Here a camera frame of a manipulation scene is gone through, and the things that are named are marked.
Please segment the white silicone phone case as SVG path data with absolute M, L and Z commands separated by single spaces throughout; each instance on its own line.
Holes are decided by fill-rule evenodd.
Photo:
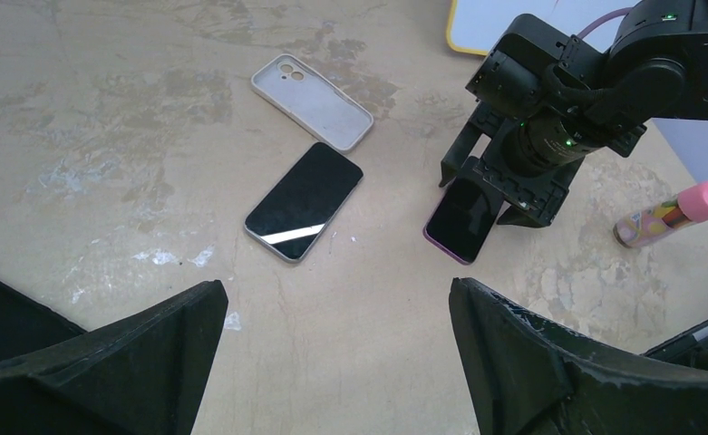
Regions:
M 289 53 L 255 72 L 250 84 L 261 98 L 343 154 L 353 150 L 374 125 L 364 106 Z

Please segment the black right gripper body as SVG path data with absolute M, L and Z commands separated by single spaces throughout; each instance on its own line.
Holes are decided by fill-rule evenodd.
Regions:
M 499 119 L 481 171 L 509 203 L 557 211 L 585 156 L 609 148 L 627 157 L 641 139 L 639 121 L 588 115 L 617 90 L 601 82 L 607 60 L 580 37 L 520 14 L 472 75 L 467 91 Z

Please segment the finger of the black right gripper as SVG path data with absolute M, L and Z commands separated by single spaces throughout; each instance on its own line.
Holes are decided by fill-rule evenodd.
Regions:
M 497 219 L 499 226 L 549 227 L 555 218 L 553 198 L 526 202 L 511 196 L 503 197 L 509 207 Z
M 444 188 L 457 176 L 482 136 L 493 136 L 493 109 L 485 101 L 478 103 L 442 158 L 440 188 Z

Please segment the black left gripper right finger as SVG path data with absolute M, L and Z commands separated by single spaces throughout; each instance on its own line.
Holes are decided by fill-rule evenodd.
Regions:
M 449 308 L 483 434 L 708 434 L 708 320 L 636 354 L 472 278 Z

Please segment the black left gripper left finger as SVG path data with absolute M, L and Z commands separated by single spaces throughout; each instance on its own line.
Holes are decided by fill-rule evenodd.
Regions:
M 189 434 L 228 297 L 205 281 L 133 316 L 0 362 L 0 434 Z

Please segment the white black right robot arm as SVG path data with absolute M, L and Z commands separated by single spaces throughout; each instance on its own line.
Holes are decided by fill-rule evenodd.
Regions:
M 477 107 L 441 161 L 502 225 L 549 226 L 585 157 L 629 156 L 653 118 L 708 120 L 708 1 L 642 1 L 600 52 L 533 14 L 467 84 Z

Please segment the purple phone black screen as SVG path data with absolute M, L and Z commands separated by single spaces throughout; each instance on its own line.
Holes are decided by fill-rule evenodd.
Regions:
M 503 204 L 494 188 L 455 179 L 426 223 L 423 234 L 456 261 L 473 263 Z

